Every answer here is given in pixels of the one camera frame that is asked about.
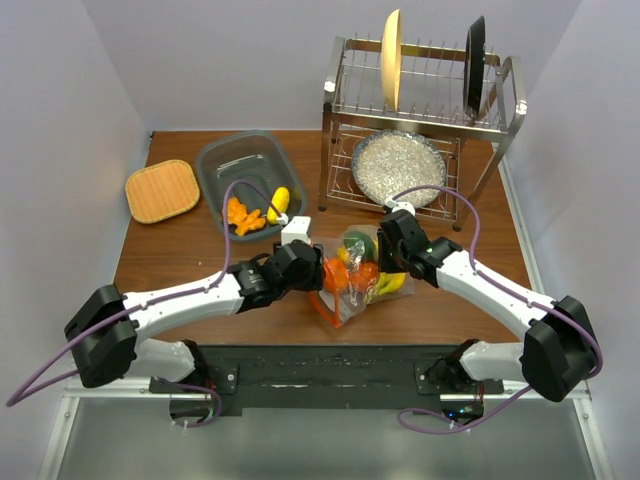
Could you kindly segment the clear zip top bag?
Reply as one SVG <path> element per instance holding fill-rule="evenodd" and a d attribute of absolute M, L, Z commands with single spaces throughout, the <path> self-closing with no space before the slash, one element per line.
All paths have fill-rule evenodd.
<path fill-rule="evenodd" d="M 338 237 L 313 238 L 323 247 L 323 288 L 309 295 L 311 305 L 331 325 L 344 325 L 370 304 L 415 293 L 406 273 L 385 273 L 379 265 L 377 228 L 352 225 Z"/>

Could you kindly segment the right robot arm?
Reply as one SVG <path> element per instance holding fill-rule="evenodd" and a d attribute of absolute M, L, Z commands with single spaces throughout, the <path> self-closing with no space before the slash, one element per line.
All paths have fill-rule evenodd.
<path fill-rule="evenodd" d="M 602 366 L 585 306 L 572 296 L 555 300 L 524 288 L 473 260 L 460 245 L 431 240 L 415 216 L 397 208 L 379 222 L 379 267 L 407 273 L 470 302 L 515 336 L 512 343 L 471 339 L 436 362 L 431 376 L 459 393 L 480 381 L 527 383 L 559 402 Z"/>

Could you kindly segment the yellow fake corn cob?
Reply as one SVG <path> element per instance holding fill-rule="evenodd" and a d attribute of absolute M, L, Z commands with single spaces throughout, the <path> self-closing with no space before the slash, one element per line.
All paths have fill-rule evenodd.
<path fill-rule="evenodd" d="M 276 207 L 276 209 L 269 207 L 267 211 L 266 218 L 270 225 L 278 224 L 279 215 L 287 212 L 289 202 L 289 190 L 284 186 L 278 187 L 271 198 L 271 203 Z"/>

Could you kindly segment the orange fake food piece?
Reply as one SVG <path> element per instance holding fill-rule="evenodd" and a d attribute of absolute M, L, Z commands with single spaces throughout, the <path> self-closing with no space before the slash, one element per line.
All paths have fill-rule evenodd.
<path fill-rule="evenodd" d="M 237 236 L 245 236 L 262 229 L 266 225 L 266 218 L 260 209 L 249 211 L 237 197 L 231 197 L 227 202 L 227 223 L 235 227 Z"/>

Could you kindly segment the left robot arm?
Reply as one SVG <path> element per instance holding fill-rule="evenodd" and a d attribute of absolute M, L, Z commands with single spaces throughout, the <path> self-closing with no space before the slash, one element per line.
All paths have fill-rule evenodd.
<path fill-rule="evenodd" d="M 196 392 L 207 380 L 196 345 L 161 342 L 156 335 L 208 317 L 265 308 L 290 291 L 319 291 L 323 281 L 322 246 L 295 240 L 175 287 L 129 294 L 113 284 L 100 287 L 64 333 L 86 388 L 137 374 L 162 377 L 185 392 Z"/>

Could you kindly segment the small orange fake pumpkin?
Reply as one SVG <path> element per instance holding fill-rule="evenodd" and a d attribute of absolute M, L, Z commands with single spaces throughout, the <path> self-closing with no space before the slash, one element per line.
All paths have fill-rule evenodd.
<path fill-rule="evenodd" d="M 366 293 L 378 281 L 378 266 L 374 262 L 360 263 L 349 272 L 350 288 L 358 293 Z"/>

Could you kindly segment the orange fake fruit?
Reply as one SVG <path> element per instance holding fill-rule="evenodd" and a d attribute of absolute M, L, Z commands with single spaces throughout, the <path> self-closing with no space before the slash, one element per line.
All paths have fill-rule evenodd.
<path fill-rule="evenodd" d="M 345 263 L 339 258 L 330 258 L 324 262 L 324 289 L 330 293 L 341 294 L 349 287 L 349 273 Z"/>

